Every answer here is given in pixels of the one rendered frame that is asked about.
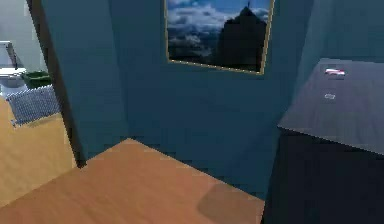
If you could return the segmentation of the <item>green bin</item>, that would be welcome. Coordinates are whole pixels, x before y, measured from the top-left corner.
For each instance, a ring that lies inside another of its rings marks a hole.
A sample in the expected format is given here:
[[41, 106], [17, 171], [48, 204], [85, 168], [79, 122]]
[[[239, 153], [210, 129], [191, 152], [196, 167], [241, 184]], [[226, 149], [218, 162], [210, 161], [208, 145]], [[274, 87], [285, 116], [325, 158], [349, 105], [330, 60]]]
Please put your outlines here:
[[47, 86], [52, 83], [50, 75], [45, 71], [25, 72], [21, 77], [29, 89]]

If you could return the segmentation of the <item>white toilet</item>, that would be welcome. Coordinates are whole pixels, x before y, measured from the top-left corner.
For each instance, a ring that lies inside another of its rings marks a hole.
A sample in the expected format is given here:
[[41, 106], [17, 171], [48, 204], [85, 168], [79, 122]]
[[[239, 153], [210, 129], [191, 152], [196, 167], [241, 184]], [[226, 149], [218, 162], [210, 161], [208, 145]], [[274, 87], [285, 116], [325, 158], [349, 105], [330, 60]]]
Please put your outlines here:
[[27, 89], [21, 74], [26, 71], [11, 41], [0, 41], [0, 96]]

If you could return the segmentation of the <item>grey checked floor mat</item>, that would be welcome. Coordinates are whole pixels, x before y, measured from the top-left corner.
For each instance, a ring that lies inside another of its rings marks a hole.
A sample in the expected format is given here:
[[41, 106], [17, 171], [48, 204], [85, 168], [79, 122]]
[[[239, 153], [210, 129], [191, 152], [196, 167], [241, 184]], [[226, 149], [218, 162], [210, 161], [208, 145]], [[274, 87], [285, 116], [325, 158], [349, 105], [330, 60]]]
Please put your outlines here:
[[13, 126], [22, 126], [61, 111], [52, 85], [8, 94], [5, 100], [14, 115]]

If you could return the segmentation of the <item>gold framed mountain picture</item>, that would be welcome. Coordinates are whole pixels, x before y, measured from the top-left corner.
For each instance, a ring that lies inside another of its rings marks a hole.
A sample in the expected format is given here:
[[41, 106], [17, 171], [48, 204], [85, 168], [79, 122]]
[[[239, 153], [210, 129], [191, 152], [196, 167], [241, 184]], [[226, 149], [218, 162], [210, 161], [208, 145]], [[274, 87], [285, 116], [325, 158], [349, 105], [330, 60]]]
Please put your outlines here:
[[171, 63], [262, 75], [276, 0], [163, 0]]

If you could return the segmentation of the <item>dark grey cabinet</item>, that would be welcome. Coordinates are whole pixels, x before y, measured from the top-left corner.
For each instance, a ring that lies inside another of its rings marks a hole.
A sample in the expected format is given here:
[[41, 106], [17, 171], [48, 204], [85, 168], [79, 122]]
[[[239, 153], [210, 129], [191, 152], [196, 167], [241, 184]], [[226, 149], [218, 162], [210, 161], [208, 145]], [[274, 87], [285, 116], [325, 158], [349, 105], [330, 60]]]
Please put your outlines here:
[[263, 224], [384, 224], [384, 63], [320, 60], [278, 127]]

